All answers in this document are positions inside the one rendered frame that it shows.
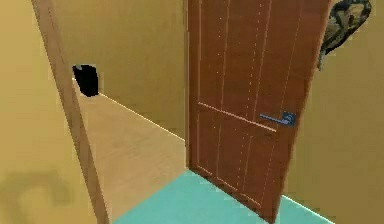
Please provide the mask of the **black waste bin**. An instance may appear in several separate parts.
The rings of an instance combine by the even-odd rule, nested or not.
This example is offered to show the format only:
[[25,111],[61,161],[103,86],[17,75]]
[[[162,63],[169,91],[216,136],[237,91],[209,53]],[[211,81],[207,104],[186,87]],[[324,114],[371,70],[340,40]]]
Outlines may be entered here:
[[91,65],[74,65],[72,70],[82,94],[87,97],[99,94],[98,74],[95,67]]

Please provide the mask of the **brown wooden room door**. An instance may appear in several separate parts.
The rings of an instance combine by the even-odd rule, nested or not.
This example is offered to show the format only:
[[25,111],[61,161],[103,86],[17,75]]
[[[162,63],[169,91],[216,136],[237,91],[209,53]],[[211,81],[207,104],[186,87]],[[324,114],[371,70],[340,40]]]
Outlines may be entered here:
[[186,4],[187,166],[275,224],[331,0]]

